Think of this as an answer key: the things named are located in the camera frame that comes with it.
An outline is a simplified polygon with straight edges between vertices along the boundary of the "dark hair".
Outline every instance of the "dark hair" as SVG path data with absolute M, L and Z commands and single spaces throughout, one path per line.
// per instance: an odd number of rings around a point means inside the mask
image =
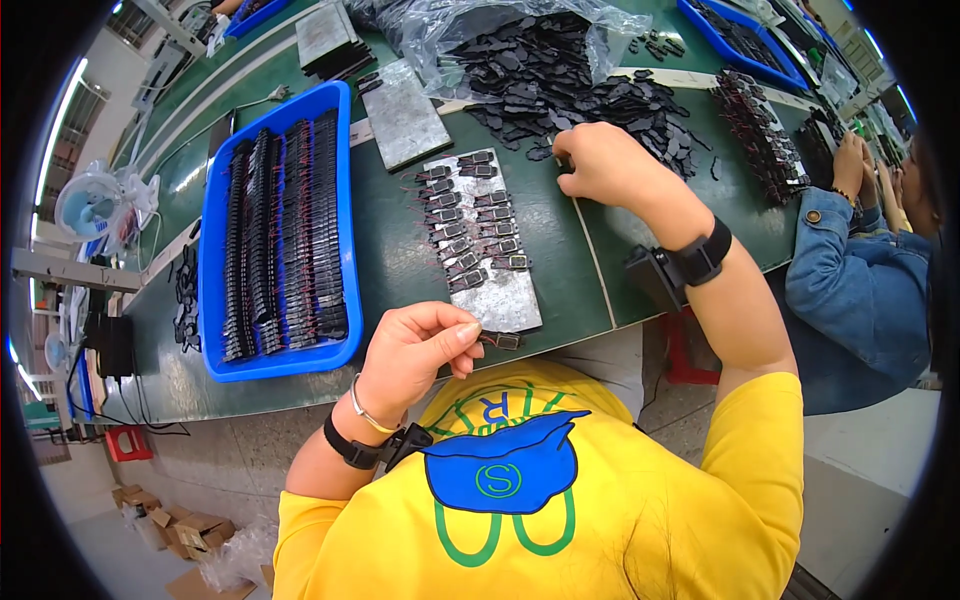
M 937 193 L 936 174 L 933 161 L 927 153 L 926 137 L 923 131 L 917 130 L 910 140 L 910 156 L 920 170 L 920 187 L 926 200 L 933 205 L 940 219 L 940 228 L 937 235 L 928 240 L 930 242 L 930 261 L 926 268 L 926 337 L 930 346 L 930 370 L 941 372 L 948 367 L 944 364 L 944 340 L 938 341 L 938 335 L 946 333 L 948 329 L 947 295 L 943 286 L 948 284 L 948 273 L 944 270 L 943 260 L 943 228 L 944 199 Z

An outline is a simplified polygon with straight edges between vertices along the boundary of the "bracelet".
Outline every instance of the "bracelet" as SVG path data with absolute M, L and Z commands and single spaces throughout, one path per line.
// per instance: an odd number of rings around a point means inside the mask
M 847 199 L 847 202 L 850 203 L 850 206 L 856 207 L 856 204 L 853 202 L 853 200 L 850 199 L 850 196 L 847 195 L 847 192 L 844 192 L 843 190 L 837 187 L 831 187 L 830 191 L 833 192 L 834 194 L 840 194 L 841 196 Z
M 350 381 L 350 400 L 353 402 L 353 410 L 356 412 L 358 417 L 363 417 L 367 422 L 373 426 L 374 429 L 380 433 L 394 433 L 400 428 L 400 425 L 396 427 L 384 427 L 380 423 L 376 422 L 376 419 L 370 416 L 370 414 L 364 410 L 363 406 L 360 406 L 360 401 L 357 399 L 356 393 L 356 383 L 357 379 L 360 378 L 360 373 L 353 376 L 353 380 Z

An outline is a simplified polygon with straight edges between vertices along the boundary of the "denim jacket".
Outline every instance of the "denim jacket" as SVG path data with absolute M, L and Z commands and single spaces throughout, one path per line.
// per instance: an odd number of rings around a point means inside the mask
M 783 299 L 808 325 L 788 323 L 805 414 L 880 402 L 912 384 L 930 360 L 929 243 L 888 230 L 878 206 L 852 217 L 839 194 L 803 192 Z

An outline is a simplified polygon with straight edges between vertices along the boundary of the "red stool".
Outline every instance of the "red stool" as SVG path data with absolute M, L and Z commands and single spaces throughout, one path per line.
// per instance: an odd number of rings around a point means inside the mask
M 120 447 L 120 437 L 126 435 L 130 440 L 131 450 L 124 452 Z M 154 452 L 147 447 L 147 443 L 140 433 L 140 425 L 120 425 L 107 431 L 107 447 L 115 463 L 126 461 L 146 461 L 154 458 Z
M 670 345 L 670 369 L 666 372 L 666 380 L 676 385 L 678 383 L 692 383 L 694 385 L 716 385 L 720 383 L 720 371 L 708 369 L 694 369 L 690 366 L 690 359 L 686 355 L 684 339 L 684 316 L 696 319 L 689 306 L 679 313 L 667 313 L 663 316 L 663 326 Z

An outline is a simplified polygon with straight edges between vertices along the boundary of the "fingernail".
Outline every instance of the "fingernail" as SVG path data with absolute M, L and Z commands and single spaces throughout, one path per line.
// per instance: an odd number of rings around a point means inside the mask
M 457 326 L 457 339 L 466 344 L 467 342 L 473 342 L 477 339 L 477 336 L 480 335 L 480 331 L 483 327 L 480 326 L 480 323 L 467 323 Z

